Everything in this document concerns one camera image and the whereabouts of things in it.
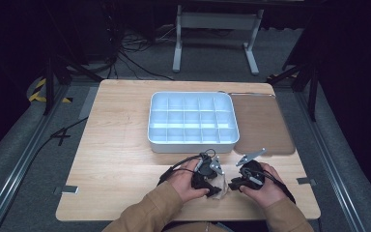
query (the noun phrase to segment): wooden tabletop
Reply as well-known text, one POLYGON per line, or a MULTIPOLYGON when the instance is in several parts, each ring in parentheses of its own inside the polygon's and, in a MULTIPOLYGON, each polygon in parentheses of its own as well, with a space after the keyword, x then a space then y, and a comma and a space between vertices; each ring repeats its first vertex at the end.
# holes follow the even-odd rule
MULTIPOLYGON (((274 94, 265 83, 104 80, 99 87, 78 147, 67 186, 78 186, 77 194, 63 194, 56 217, 63 221, 114 220, 129 205, 154 189, 159 176, 171 165, 196 154, 157 154, 147 137, 150 100, 158 91, 224 91, 274 94)), ((234 151, 219 154, 227 183, 241 176, 234 151)), ((306 177, 298 152, 257 158, 279 173, 307 218, 320 216, 310 185, 299 185, 306 177)), ((265 219, 253 200, 238 191, 222 199, 202 197, 189 201, 175 220, 265 219)))

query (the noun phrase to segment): person's hand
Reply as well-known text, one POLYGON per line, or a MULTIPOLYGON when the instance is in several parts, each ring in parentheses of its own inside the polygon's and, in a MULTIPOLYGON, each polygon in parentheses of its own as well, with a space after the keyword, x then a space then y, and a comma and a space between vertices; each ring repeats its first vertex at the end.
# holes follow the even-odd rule
POLYGON ((179 168, 187 170, 177 170, 168 178, 170 183, 176 192, 183 199, 183 203, 189 200, 204 196, 209 192, 207 188, 195 189, 191 187, 191 177, 195 166, 198 164, 199 159, 193 159, 183 163, 179 168))
MULTIPOLYGON (((278 173, 273 167, 271 167, 267 163, 262 162, 261 166, 264 170, 270 172, 272 176, 276 178, 276 180, 283 183, 278 173)), ((245 193, 250 198, 254 199, 258 203, 258 205, 263 209, 287 197, 285 193, 281 190, 281 188, 279 188, 272 180, 270 180, 267 177, 265 178, 264 185, 259 190, 254 190, 246 186, 241 186, 240 191, 245 193)))

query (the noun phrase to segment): brown jacket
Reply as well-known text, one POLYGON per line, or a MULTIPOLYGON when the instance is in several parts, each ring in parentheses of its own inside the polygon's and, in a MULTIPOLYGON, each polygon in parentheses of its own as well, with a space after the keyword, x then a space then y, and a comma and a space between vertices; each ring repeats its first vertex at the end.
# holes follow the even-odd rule
MULTIPOLYGON (((183 207, 180 195, 168 183, 157 186, 139 203, 125 209, 120 218, 111 222, 109 231, 161 231, 183 207)), ((300 209, 288 198, 280 200, 264 210, 271 231, 313 231, 300 209)), ((183 224, 169 231, 221 231, 226 230, 209 222, 183 224)))

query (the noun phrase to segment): person's left hand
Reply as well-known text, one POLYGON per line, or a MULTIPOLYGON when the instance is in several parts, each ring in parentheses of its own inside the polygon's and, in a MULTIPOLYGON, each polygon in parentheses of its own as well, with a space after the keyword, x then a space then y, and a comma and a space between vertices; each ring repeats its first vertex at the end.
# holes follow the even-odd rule
POLYGON ((180 195, 183 203, 202 197, 209 192, 207 188, 195 189, 191 187, 191 177, 194 174, 193 171, 195 166, 198 164, 198 161, 199 159, 193 159, 183 163, 179 168, 188 169, 189 171, 177 170, 173 172, 171 177, 167 180, 180 195))

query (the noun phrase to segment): sorting tray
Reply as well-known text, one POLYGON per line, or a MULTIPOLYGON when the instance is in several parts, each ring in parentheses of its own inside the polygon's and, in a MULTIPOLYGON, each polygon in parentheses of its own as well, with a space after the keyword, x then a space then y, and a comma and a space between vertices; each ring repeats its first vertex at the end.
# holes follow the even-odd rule
POLYGON ((148 137, 156 153, 229 153, 240 134, 229 95, 157 92, 151 99, 148 137))

